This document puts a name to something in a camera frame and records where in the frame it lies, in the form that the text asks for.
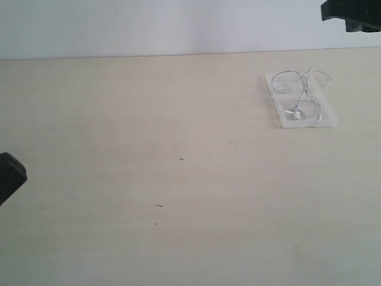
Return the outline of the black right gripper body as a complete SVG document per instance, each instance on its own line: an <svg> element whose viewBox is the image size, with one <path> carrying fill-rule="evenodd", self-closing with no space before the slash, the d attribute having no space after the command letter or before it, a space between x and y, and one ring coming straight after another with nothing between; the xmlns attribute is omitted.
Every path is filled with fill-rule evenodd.
<svg viewBox="0 0 381 286"><path fill-rule="evenodd" d="M347 33L380 32L379 0L328 0L320 5L320 9L323 21L344 20Z"/></svg>

